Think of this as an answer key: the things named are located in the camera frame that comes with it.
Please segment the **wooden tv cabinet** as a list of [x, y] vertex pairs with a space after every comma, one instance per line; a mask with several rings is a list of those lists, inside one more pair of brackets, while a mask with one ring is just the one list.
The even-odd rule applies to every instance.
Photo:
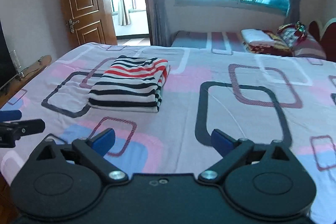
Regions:
[[1, 107], [3, 107], [18, 91], [46, 69], [52, 61], [51, 55], [42, 56], [38, 61], [23, 69], [21, 73], [1, 88]]

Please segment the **white folded cloth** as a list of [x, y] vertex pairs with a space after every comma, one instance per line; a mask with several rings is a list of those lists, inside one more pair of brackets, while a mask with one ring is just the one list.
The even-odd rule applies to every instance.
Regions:
[[273, 43], [274, 40], [262, 30], [245, 29], [241, 30], [241, 36], [248, 44]]

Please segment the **colourful item on pillow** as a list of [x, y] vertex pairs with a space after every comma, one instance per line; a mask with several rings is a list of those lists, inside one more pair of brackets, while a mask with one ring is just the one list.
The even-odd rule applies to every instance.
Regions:
[[300, 39], [306, 39], [307, 30], [304, 24], [298, 21], [295, 23], [294, 28], [295, 28], [295, 32], [294, 32], [295, 36], [297, 36]]

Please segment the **teal cushion on windowsill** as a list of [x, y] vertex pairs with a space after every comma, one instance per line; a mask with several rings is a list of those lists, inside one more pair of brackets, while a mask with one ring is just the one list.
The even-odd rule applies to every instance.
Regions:
[[256, 0], [255, 2], [281, 10], [284, 13], [287, 13], [289, 7], [288, 0]]

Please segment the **checkered maroon pillow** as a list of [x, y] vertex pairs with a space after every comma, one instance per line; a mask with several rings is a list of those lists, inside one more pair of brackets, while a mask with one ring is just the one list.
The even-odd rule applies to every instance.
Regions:
[[306, 39], [295, 36], [295, 23], [280, 26], [277, 30], [278, 36], [291, 48], [294, 57], [308, 57], [315, 59], [326, 59], [326, 53], [307, 30]]

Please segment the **striped grey maroon small bed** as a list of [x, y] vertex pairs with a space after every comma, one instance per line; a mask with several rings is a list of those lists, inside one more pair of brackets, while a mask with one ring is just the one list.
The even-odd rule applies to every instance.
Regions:
[[206, 49], [215, 54], [233, 55], [248, 52], [243, 38], [236, 32], [177, 32], [172, 47]]

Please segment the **red heart-shaped headboard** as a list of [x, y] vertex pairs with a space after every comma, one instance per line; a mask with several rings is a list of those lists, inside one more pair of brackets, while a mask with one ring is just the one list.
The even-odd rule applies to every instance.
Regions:
[[309, 24], [310, 34], [319, 42], [326, 53], [327, 61], [336, 61], [336, 18], [330, 19], [324, 26], [318, 20]]

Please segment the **brown wooden door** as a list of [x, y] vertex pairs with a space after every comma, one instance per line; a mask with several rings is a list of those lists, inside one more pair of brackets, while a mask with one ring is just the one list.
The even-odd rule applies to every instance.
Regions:
[[65, 22], [80, 20], [75, 24], [74, 34], [66, 26], [72, 48], [90, 42], [117, 45], [109, 0], [61, 0], [61, 3]]

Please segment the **black white red striped sweater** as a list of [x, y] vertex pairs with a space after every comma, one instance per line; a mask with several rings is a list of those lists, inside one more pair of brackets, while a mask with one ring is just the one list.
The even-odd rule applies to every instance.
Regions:
[[119, 56], [88, 93], [97, 109], [157, 113], [170, 64], [158, 57]]

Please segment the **red yellow folded blanket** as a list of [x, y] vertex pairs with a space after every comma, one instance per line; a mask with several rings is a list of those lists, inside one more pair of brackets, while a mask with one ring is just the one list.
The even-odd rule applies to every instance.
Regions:
[[256, 54], [264, 54], [264, 55], [282, 56], [282, 57], [292, 57], [293, 56], [293, 52], [291, 48], [278, 35], [276, 35], [272, 31], [263, 31], [263, 32], [269, 35], [274, 40], [274, 42], [273, 43], [248, 44], [242, 38], [244, 45], [249, 52], [256, 53]]

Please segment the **black television screen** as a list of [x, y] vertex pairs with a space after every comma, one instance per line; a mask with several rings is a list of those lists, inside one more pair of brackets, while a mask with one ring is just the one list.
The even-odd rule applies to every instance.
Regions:
[[0, 88], [3, 90], [18, 76], [6, 44], [2, 25], [0, 24]]

